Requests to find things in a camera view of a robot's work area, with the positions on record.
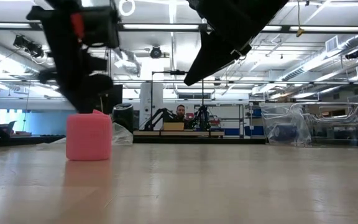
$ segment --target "clear plastic container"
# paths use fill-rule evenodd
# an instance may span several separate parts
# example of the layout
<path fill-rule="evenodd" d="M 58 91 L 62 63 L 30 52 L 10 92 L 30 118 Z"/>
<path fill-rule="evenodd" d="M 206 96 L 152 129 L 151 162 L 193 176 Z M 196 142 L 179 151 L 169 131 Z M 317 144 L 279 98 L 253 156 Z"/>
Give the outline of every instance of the clear plastic container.
<path fill-rule="evenodd" d="M 358 147 L 358 103 L 261 103 L 270 144 Z"/>

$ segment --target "ceiling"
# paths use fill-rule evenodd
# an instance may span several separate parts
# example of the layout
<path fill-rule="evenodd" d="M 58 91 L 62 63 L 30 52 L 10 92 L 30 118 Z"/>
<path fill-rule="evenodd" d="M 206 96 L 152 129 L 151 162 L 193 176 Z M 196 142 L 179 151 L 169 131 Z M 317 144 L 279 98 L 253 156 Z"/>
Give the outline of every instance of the ceiling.
<path fill-rule="evenodd" d="M 44 0 L 0 0 L 0 22 L 28 22 L 25 17 L 33 5 L 43 6 Z M 85 6 L 105 6 L 108 0 L 83 0 Z M 125 3 L 124 11 L 130 11 L 131 5 Z M 308 26 L 358 26 L 358 1 L 310 1 L 305 6 L 305 1 L 289 3 L 270 22 L 272 25 L 302 25 Z M 201 23 L 197 13 L 188 7 L 184 0 L 135 0 L 135 11 L 129 16 L 122 17 L 123 23 Z M 48 44 L 44 33 L 41 31 L 0 30 L 0 46 L 31 59 L 27 53 L 17 50 L 13 45 L 16 35 L 24 35 L 28 39 L 43 45 L 45 50 Z M 258 77 L 262 80 L 273 80 L 270 71 L 283 72 L 295 65 L 303 63 L 303 60 L 322 51 L 326 47 L 326 41 L 336 34 L 303 34 L 296 37 L 295 34 L 259 34 L 252 41 L 252 50 L 243 61 L 236 62 L 229 69 L 217 72 L 214 76 L 223 80 L 240 80 L 248 77 Z M 339 39 L 353 35 L 338 35 Z M 145 55 L 154 45 L 159 45 L 163 52 L 172 55 L 177 62 L 176 68 L 188 70 L 201 47 L 200 35 L 196 32 L 175 33 L 175 51 L 172 52 L 172 36 L 169 32 L 121 32 L 121 48 L 131 50 L 137 55 Z M 94 50 L 95 55 L 104 55 L 104 50 Z M 41 67 L 52 67 L 53 64 L 46 60 L 35 60 Z M 171 69 L 170 62 L 161 59 L 165 69 Z M 342 62 L 342 66 L 350 65 L 353 61 Z M 325 75 L 341 67 L 340 57 L 333 58 L 322 66 L 313 68 L 312 72 Z M 122 69 L 115 68 L 116 76 L 123 79 L 139 79 L 137 76 L 128 76 Z M 183 79 L 183 77 L 166 76 L 165 79 Z M 130 88 L 139 86 L 128 84 Z M 185 85 L 172 85 L 167 88 L 187 88 Z M 252 89 L 254 85 L 236 85 L 232 89 Z"/>

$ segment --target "pink foam block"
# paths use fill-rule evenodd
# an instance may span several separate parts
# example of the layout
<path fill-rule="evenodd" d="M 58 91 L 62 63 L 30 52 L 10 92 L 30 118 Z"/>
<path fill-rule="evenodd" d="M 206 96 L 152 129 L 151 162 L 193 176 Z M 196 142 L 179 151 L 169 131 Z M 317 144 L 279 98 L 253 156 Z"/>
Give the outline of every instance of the pink foam block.
<path fill-rule="evenodd" d="M 111 156 L 112 124 L 108 115 L 73 114 L 67 119 L 66 157 L 98 161 Z"/>

